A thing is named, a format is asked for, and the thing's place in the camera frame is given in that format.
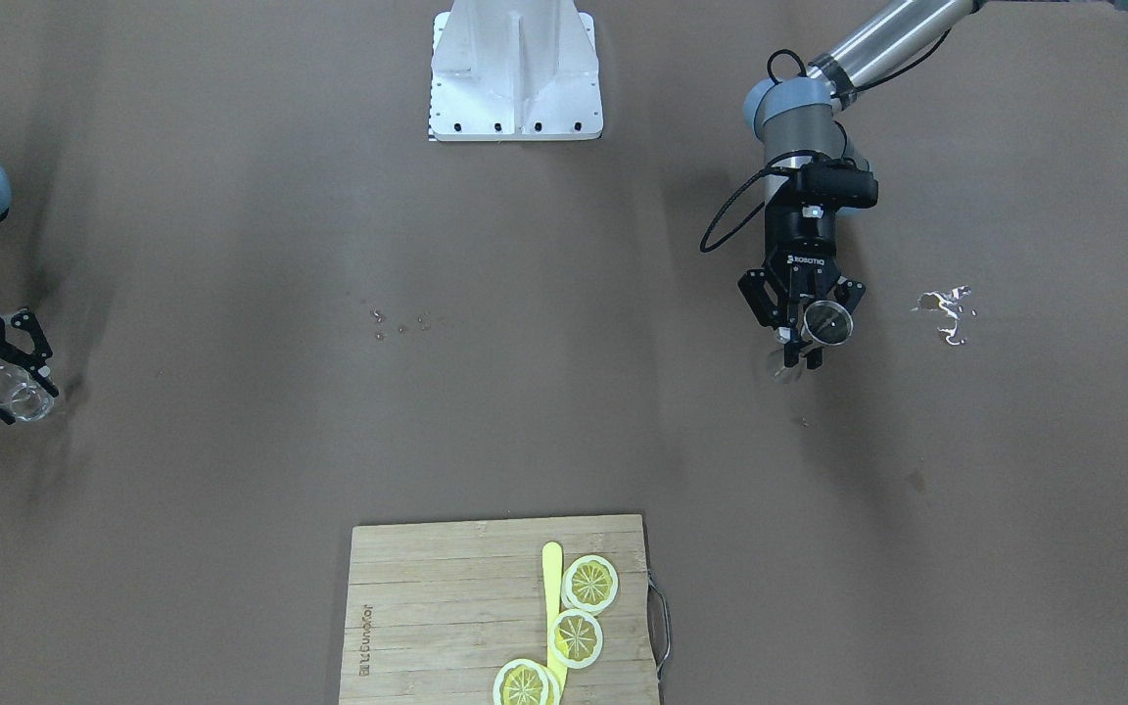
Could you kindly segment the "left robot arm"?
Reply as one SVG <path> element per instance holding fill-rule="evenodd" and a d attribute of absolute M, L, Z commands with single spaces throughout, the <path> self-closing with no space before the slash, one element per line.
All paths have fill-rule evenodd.
<path fill-rule="evenodd" d="M 774 331 L 772 374 L 788 381 L 823 365 L 854 335 L 866 285 L 837 259 L 838 218 L 876 205 L 872 165 L 838 120 L 878 85 L 940 49 L 977 1 L 891 1 L 796 73 L 769 74 L 748 94 L 744 116 L 764 149 L 752 177 L 764 188 L 764 259 L 738 287 L 758 324 Z"/>

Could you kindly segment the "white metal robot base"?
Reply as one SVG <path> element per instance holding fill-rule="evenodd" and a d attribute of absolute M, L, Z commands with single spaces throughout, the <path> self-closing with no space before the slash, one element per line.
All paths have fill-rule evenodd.
<path fill-rule="evenodd" d="M 455 1 L 431 39 L 430 140 L 603 134 L 596 23 L 573 1 Z"/>

